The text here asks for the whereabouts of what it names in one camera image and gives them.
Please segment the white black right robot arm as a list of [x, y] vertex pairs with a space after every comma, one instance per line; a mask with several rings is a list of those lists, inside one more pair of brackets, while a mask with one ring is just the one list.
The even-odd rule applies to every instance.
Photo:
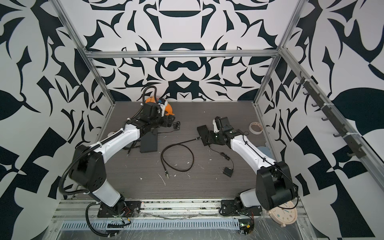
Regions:
[[207, 144], [228, 146], [242, 157], [257, 176], [256, 187], [239, 194], [243, 208], [262, 206], [265, 210], [283, 207], [298, 197], [289, 166], [265, 155], [241, 130], [234, 129], [227, 117], [216, 117], [208, 131]]

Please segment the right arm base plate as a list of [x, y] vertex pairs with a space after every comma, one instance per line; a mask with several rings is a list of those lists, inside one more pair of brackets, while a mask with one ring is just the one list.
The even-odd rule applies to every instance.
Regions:
[[244, 207], [239, 198], [234, 200], [221, 200], [219, 214], [222, 216], [261, 216], [263, 209], [261, 206]]

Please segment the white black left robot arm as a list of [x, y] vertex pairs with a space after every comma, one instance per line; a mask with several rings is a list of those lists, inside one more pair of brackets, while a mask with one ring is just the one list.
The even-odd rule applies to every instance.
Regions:
[[59, 192], [64, 196], [87, 194], [97, 202], [114, 208], [123, 197], [107, 180], [106, 162], [130, 143], [158, 127], [169, 128], [174, 121], [175, 116], [167, 100], [145, 100], [139, 112], [127, 119], [124, 126], [110, 137], [89, 147], [81, 145], [76, 148], [71, 164], [60, 179]]

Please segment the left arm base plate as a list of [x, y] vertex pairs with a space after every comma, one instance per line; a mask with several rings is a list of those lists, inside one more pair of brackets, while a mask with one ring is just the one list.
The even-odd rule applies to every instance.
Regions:
[[104, 203], [100, 203], [98, 218], [112, 218], [116, 216], [131, 217], [135, 212], [141, 210], [141, 201], [119, 201], [114, 207], [109, 207]]

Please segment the black power adapter with cord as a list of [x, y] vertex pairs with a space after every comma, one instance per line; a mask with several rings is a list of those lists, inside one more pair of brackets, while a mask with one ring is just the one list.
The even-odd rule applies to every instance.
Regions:
[[176, 121], [172, 124], [172, 130], [167, 131], [167, 132], [158, 132], [158, 134], [168, 134], [168, 133], [176, 132], [176, 131], [179, 131], [180, 128], [181, 128], [181, 122]]

